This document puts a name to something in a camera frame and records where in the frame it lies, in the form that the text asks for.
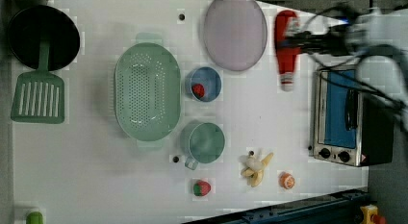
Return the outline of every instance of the frying pan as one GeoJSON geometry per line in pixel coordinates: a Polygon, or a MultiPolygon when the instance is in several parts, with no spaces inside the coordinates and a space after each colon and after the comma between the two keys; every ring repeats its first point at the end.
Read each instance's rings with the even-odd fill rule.
{"type": "Polygon", "coordinates": [[[252,67],[267,47],[267,21],[255,0],[214,0],[203,30],[210,58],[229,70],[252,67]]]}
{"type": "Polygon", "coordinates": [[[18,12],[8,27],[9,45],[23,64],[38,68],[40,30],[50,35],[49,70],[69,65],[80,47],[78,30],[63,12],[49,6],[34,6],[18,12]]]}

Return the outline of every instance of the black frying pan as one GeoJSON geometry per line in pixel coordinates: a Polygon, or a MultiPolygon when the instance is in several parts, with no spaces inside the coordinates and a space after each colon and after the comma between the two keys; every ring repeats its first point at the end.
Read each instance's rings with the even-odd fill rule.
{"type": "Polygon", "coordinates": [[[49,70],[61,69],[75,59],[80,37],[72,20],[52,7],[34,6],[16,14],[8,27],[9,45],[23,64],[38,68],[40,31],[50,36],[49,70]]]}

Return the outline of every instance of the toaster oven knob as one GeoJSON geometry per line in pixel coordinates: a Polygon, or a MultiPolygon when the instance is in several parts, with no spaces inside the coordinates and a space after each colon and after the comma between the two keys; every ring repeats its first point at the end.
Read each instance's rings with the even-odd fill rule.
{"type": "Polygon", "coordinates": [[[322,148],[319,152],[319,154],[324,158],[324,159],[328,159],[330,157],[330,150],[328,150],[327,148],[322,148]]]}
{"type": "Polygon", "coordinates": [[[347,152],[345,152],[345,151],[343,151],[342,153],[340,153],[338,156],[339,156],[339,158],[340,158],[340,160],[341,160],[342,162],[348,162],[348,161],[350,161],[350,155],[349,155],[347,152]]]}

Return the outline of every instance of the oven glass window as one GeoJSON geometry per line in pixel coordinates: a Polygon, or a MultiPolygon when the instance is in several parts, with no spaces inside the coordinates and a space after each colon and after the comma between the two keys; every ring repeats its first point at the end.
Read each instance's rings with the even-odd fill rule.
{"type": "MultiPolygon", "coordinates": [[[[341,73],[354,77],[354,70],[341,71],[341,73]]],[[[328,79],[343,86],[356,87],[353,82],[337,74],[329,72],[328,79]]],[[[327,84],[324,144],[354,149],[357,131],[348,130],[345,122],[347,92],[347,88],[327,84]]]]}

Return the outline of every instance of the cup handle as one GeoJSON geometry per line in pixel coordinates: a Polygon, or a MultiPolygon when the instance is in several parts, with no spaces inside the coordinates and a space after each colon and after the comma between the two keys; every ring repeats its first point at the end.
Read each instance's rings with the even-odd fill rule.
{"type": "Polygon", "coordinates": [[[198,166],[198,161],[195,160],[192,157],[188,157],[186,159],[186,163],[184,164],[185,167],[189,168],[190,170],[195,170],[195,168],[198,166]]]}

